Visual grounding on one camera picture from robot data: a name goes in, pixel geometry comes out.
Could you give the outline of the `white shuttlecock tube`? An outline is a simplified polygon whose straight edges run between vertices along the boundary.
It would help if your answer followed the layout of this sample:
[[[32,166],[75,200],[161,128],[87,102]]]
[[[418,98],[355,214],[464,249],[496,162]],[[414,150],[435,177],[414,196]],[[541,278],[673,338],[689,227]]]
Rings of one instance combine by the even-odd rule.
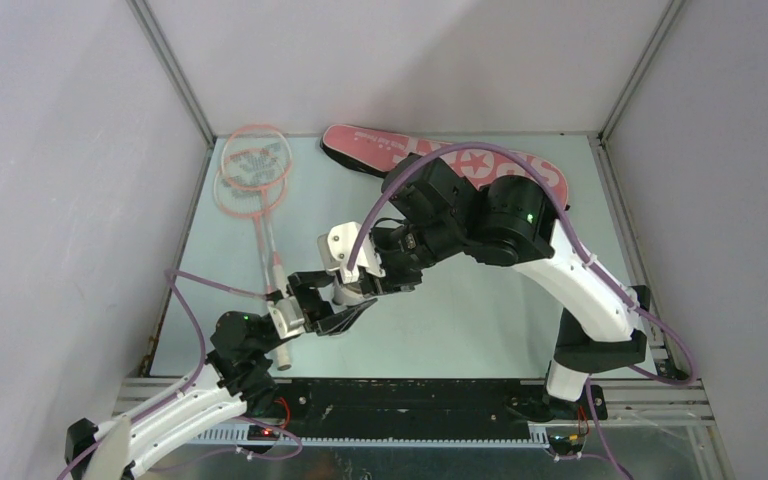
[[[332,302],[335,305],[349,307],[358,305],[364,300],[363,293],[352,284],[346,285],[338,280],[334,281]]]

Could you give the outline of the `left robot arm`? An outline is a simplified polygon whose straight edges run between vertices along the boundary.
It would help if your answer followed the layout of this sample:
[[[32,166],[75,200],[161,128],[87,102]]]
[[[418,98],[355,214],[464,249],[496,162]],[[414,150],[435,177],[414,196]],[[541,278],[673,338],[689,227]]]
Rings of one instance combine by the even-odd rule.
[[[265,294],[267,313],[222,314],[210,337],[198,337],[201,358],[190,373],[108,421],[81,419],[69,427],[60,478],[136,479],[220,423],[274,416],[280,402],[270,353],[306,333],[340,335],[375,302],[336,311],[319,294],[329,282],[324,271],[293,274]]]

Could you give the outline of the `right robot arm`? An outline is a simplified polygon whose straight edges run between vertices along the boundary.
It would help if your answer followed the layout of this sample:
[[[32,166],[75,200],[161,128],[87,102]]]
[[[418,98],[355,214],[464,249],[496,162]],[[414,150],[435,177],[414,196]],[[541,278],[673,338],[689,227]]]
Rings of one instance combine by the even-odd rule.
[[[543,408],[556,418],[580,407],[590,375],[644,361],[636,291],[578,254],[537,182],[506,175],[477,188],[436,158],[396,186],[397,175],[419,158],[408,155],[384,179],[381,190],[403,217],[395,228],[371,230],[384,274],[363,274],[364,296],[411,291],[423,270],[460,253],[530,278],[564,307],[541,392]]]

